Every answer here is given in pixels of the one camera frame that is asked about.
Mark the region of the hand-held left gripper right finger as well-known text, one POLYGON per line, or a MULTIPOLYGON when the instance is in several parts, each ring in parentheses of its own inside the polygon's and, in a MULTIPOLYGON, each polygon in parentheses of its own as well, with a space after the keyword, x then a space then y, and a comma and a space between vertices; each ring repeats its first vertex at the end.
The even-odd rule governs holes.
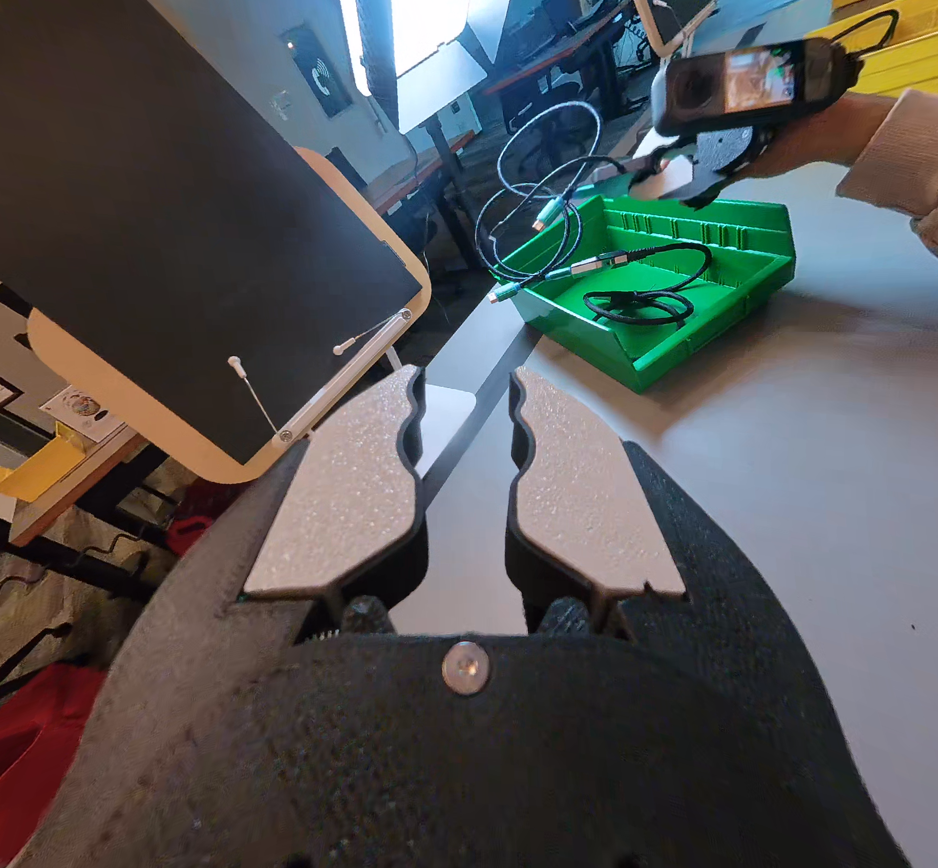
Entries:
POLYGON ((572 598, 589 616, 622 601, 679 603, 687 586, 627 449, 594 410, 527 366, 510 375, 505 565, 526 616, 572 598))

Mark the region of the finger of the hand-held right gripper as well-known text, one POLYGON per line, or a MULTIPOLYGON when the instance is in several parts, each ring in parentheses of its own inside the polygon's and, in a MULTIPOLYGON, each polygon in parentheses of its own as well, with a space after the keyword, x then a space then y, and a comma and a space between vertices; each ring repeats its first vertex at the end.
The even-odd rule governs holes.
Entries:
POLYGON ((700 210, 714 203, 732 182, 726 174, 703 175, 681 188, 677 200, 692 210, 700 210))
POLYGON ((628 160, 633 200, 676 199, 691 188, 695 178, 695 149, 654 149, 628 160))

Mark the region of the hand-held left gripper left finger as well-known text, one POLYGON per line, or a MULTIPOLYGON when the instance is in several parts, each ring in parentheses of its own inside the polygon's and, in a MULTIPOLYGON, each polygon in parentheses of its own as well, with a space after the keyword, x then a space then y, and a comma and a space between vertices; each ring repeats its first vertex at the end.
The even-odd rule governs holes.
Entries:
POLYGON ((243 593, 252 600, 360 596, 393 608, 428 569, 424 369, 407 365, 359 394, 309 439, 243 593))

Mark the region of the grey switch adapter with cable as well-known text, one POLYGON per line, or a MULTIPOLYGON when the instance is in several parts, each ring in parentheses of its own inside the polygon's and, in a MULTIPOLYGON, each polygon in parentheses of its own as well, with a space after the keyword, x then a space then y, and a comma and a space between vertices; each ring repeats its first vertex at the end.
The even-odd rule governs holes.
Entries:
POLYGON ((604 252, 581 260, 570 267, 570 273, 588 274, 606 268, 638 263, 654 255, 670 252, 695 252, 702 257, 701 265, 684 281, 671 287, 647 291, 592 291, 582 296, 584 307, 596 322, 607 321, 619 326, 684 326, 694 313, 693 303, 682 291, 702 279, 713 263, 710 248, 698 242, 679 241, 648 246, 637 250, 604 252))

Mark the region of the green plastic bin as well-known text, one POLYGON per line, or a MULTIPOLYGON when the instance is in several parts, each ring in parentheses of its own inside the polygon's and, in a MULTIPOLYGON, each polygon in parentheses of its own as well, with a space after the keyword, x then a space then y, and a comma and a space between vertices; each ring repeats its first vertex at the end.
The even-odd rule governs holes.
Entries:
POLYGON ((778 203, 675 202, 595 196, 578 206, 573 263, 602 264, 523 288, 524 322, 642 393, 742 322, 794 275, 791 218, 778 203))

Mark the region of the person's right forearm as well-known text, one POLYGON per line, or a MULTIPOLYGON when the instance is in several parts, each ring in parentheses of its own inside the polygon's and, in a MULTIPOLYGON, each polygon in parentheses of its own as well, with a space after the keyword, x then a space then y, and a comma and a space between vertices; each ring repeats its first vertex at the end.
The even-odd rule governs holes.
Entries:
POLYGON ((908 217, 937 254, 937 96, 906 90, 839 182, 838 197, 908 217))

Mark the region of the person's right hand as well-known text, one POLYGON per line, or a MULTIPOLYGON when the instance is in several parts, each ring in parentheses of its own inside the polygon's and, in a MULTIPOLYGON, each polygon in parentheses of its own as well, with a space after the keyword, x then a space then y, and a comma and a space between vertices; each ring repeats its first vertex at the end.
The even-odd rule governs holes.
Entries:
POLYGON ((897 100, 848 91, 827 109, 788 123, 737 180, 766 179, 811 163, 853 166, 897 100))

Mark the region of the white board stand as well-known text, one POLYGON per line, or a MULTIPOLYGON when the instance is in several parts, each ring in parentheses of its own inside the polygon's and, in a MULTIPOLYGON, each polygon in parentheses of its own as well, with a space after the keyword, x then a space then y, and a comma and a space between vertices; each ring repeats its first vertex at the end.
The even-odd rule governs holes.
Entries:
MULTIPOLYGON (((386 318, 381 325, 375 325, 341 344, 334 345, 333 355, 338 358, 359 341, 364 341, 364 345, 356 354, 344 363, 341 369, 313 395, 311 400, 302 405, 300 410, 281 426, 275 426, 272 416, 266 411, 253 389, 241 358, 229 356, 228 366, 251 393, 255 405, 262 412, 273 435, 258 453, 261 463, 243 465, 239 471, 226 474, 220 481, 224 484, 238 484, 262 475, 282 452, 287 451, 300 438, 307 436, 336 402, 380 358, 388 358, 393 371, 401 371, 404 366, 395 352, 394 345, 414 319, 415 315, 411 309, 402 308, 386 318)), ((430 466, 441 458, 445 447, 456 436, 459 429, 468 423, 471 413, 476 410, 475 395, 469 391, 428 385, 426 398, 428 400, 429 449, 417 453, 416 472, 421 477, 428 475, 430 466)))

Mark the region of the red bag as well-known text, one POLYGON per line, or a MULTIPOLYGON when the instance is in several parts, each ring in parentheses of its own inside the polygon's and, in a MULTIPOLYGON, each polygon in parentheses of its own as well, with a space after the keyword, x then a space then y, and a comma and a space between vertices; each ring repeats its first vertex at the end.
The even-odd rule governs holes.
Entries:
POLYGON ((165 531, 166 548, 177 558, 184 557, 214 522, 214 517, 203 512, 174 516, 165 531))
POLYGON ((46 814, 77 753, 106 674, 55 663, 1 709, 1 865, 9 865, 46 814))

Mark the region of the wooden top desk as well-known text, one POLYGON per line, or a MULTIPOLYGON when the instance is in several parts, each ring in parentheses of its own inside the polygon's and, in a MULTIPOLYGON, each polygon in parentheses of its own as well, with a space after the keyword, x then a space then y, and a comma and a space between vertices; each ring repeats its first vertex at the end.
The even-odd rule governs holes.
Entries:
POLYGON ((2 520, 7 542, 15 548, 27 546, 72 507, 112 522, 112 512, 166 458, 165 452, 132 429, 117 430, 35 502, 16 504, 12 519, 2 520))
POLYGON ((518 114, 554 97, 554 87, 541 92, 538 84, 541 79, 549 81, 556 68, 565 73, 586 73, 584 94, 590 97, 597 92, 605 121, 624 115, 626 103, 619 87, 614 48, 624 36, 627 22, 636 15, 634 2, 623 0, 599 20, 536 51, 515 68, 491 74, 483 94, 498 98, 507 134, 516 131, 512 121, 518 114))

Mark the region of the paper sheet with drawing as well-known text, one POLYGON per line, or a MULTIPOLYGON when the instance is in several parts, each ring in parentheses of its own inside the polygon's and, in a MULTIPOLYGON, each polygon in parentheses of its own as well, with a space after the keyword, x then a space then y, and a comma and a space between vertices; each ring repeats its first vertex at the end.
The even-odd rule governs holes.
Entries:
POLYGON ((55 393, 40 409, 93 444, 100 444, 125 427, 108 405, 75 386, 66 386, 55 393))

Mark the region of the small yellow holder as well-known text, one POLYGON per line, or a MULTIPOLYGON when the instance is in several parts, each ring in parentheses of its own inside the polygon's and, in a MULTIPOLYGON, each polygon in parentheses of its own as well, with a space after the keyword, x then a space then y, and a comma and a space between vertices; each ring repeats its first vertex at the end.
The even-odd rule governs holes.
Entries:
POLYGON ((14 469, 1 468, 1 495, 34 503, 75 470, 87 456, 86 438, 63 422, 54 438, 14 469))

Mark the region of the bright studio light panel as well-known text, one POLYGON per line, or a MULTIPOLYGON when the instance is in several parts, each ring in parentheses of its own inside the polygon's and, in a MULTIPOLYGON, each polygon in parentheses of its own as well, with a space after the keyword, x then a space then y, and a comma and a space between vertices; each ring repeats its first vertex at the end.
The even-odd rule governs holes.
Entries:
POLYGON ((510 0, 339 0, 358 91, 400 132, 492 73, 510 0))

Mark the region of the black phone sign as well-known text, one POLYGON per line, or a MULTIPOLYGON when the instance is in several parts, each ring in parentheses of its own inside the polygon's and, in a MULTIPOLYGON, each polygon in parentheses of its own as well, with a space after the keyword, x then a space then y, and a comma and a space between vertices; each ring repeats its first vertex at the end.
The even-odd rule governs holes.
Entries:
POLYGON ((328 119, 345 112, 353 100, 318 36, 307 24, 284 31, 280 39, 328 119))

